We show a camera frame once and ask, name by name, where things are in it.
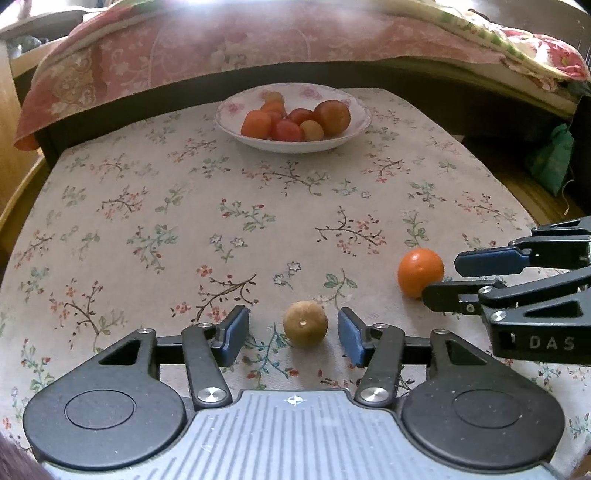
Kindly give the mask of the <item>small orange tangerine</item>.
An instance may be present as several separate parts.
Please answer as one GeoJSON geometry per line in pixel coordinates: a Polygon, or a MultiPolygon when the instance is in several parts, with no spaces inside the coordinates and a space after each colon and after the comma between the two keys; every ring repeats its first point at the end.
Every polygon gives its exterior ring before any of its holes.
{"type": "Polygon", "coordinates": [[[266,102],[263,104],[262,107],[260,107],[260,111],[266,113],[276,113],[279,114],[281,117],[284,117],[286,115],[286,108],[284,107],[283,102],[280,101],[266,102]]]}

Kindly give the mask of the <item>white floral plate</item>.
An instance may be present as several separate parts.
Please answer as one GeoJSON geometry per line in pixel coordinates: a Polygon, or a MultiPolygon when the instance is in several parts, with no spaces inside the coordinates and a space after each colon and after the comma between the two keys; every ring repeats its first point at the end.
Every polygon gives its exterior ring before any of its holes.
{"type": "Polygon", "coordinates": [[[253,87],[224,100],[216,125],[250,147],[304,154],[334,149],[372,123],[368,107],[345,91],[310,83],[253,87]]]}

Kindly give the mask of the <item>round red tomato with stem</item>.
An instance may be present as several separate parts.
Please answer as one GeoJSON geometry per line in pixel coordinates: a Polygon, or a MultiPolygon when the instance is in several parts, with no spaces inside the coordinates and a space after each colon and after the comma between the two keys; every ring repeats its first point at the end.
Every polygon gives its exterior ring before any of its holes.
{"type": "Polygon", "coordinates": [[[304,121],[314,119],[314,112],[306,108],[297,108],[288,113],[287,119],[293,121],[297,125],[301,125],[304,121]]]}

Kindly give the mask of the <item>green bag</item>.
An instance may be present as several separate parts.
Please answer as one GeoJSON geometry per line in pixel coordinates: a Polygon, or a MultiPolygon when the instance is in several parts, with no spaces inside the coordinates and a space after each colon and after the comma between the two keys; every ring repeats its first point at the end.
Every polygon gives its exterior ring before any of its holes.
{"type": "Polygon", "coordinates": [[[553,196],[562,190],[570,164],[574,139],[566,124],[551,133],[550,143],[537,155],[531,174],[553,196]]]}

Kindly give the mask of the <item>oblong red tomato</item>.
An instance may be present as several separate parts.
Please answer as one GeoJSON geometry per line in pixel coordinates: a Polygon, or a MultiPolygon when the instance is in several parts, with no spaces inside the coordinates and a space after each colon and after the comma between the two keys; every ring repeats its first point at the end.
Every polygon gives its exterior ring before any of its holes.
{"type": "Polygon", "coordinates": [[[304,140],[304,132],[296,122],[280,119],[273,124],[270,137],[280,142],[301,142],[304,140]]]}

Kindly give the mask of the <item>floral quilt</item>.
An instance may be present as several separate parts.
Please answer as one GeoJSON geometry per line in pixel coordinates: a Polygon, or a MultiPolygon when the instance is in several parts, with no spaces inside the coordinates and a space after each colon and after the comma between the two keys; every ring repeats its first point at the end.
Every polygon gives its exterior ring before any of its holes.
{"type": "Polygon", "coordinates": [[[508,68],[534,78],[545,90],[556,90],[560,82],[582,84],[590,80],[589,67],[579,51],[562,40],[503,26],[439,1],[412,1],[410,11],[424,21],[501,54],[508,68]]]}

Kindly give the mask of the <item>pink floral bed sheet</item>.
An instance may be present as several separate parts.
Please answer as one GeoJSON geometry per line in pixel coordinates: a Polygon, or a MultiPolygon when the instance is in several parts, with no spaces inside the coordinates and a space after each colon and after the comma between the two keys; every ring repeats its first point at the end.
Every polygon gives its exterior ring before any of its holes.
{"type": "Polygon", "coordinates": [[[398,57],[498,64],[503,56],[412,14],[408,1],[122,1],[74,28],[38,66],[14,145],[69,116],[242,68],[398,57]]]}

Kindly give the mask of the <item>brown kiwi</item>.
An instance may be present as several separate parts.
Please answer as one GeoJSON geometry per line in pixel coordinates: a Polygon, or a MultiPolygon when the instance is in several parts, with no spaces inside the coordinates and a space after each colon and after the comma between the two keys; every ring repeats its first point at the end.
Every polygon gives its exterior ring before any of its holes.
{"type": "Polygon", "coordinates": [[[322,141],[325,138],[325,131],[322,125],[315,120],[301,122],[300,128],[305,142],[322,141]]]}
{"type": "Polygon", "coordinates": [[[263,93],[263,101],[264,103],[273,103],[279,102],[280,104],[284,103],[284,97],[280,92],[277,91],[269,91],[263,93]]]}
{"type": "Polygon", "coordinates": [[[329,321],[324,308],[314,301],[298,301],[287,308],[283,331],[291,345],[311,348],[324,340],[329,321]]]}

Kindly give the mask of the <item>floral tablecloth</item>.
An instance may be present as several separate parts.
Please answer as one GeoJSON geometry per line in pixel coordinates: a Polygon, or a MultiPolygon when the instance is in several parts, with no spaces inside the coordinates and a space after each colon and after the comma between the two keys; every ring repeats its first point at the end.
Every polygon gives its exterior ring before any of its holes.
{"type": "Polygon", "coordinates": [[[448,328],[488,350],[479,319],[401,294],[399,262],[428,248],[453,279],[458,253],[525,236],[534,220],[410,103],[379,89],[355,96],[372,124],[329,152],[252,149],[218,129],[207,104],[63,153],[1,287],[2,436],[26,448],[31,398],[136,329],[177,335],[242,304],[249,336],[224,377],[249,411],[207,416],[156,478],[448,478],[379,439],[384,416],[349,402],[362,372],[335,329],[296,349],[283,315],[301,300],[329,319],[347,306],[408,335],[448,328]]]}

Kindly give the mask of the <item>small red cherry tomato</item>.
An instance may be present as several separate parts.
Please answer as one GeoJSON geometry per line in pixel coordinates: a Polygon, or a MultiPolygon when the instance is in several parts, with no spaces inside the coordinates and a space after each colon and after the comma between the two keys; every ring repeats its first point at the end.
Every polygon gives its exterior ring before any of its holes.
{"type": "Polygon", "coordinates": [[[276,125],[278,121],[283,120],[283,114],[280,114],[279,112],[269,111],[267,114],[270,116],[273,125],[276,125]]]}

